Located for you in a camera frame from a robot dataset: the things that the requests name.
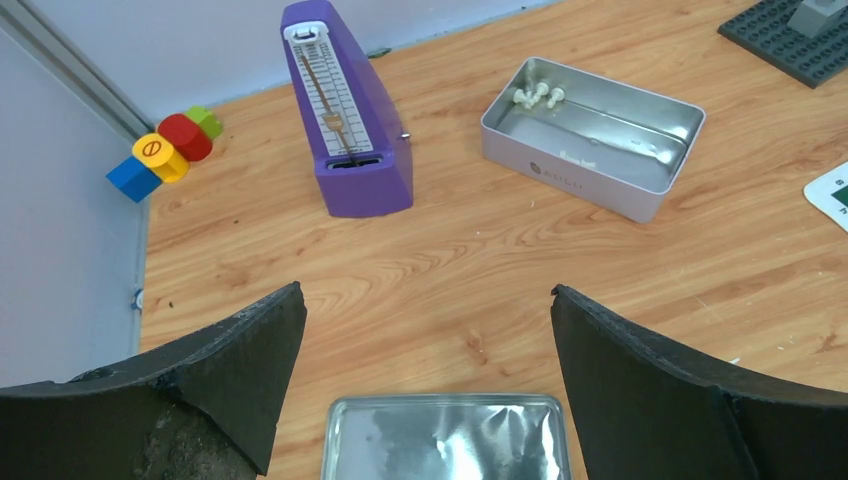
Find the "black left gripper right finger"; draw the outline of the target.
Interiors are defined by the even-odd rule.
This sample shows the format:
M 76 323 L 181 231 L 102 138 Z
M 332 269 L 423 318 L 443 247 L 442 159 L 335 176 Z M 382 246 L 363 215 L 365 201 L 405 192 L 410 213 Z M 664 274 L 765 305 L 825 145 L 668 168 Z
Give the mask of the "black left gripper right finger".
M 843 479 L 847 396 L 761 374 L 577 290 L 551 322 L 591 479 Z

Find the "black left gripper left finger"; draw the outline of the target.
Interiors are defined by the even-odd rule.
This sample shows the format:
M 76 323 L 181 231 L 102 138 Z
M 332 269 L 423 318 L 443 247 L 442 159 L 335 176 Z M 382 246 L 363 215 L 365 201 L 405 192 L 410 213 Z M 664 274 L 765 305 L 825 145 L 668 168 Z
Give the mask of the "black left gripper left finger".
M 292 282 L 72 380 L 1 391 L 5 479 L 254 479 L 270 466 L 307 320 Z

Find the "silver metal tin box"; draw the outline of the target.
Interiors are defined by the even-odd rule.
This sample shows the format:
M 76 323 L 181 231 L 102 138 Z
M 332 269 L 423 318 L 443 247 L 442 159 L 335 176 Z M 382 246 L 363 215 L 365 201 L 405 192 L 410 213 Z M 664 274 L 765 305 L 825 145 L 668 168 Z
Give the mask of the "silver metal tin box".
M 560 87 L 531 109 L 516 89 Z M 618 213 L 653 220 L 707 114 L 699 106 L 540 57 L 524 61 L 482 115 L 482 152 L 496 164 Z

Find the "green white chess board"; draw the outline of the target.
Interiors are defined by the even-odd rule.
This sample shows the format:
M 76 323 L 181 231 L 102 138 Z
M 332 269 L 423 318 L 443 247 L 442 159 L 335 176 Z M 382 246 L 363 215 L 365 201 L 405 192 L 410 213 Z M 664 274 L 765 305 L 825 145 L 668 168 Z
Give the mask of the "green white chess board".
M 803 188 L 806 200 L 847 231 L 847 169 L 844 162 Z

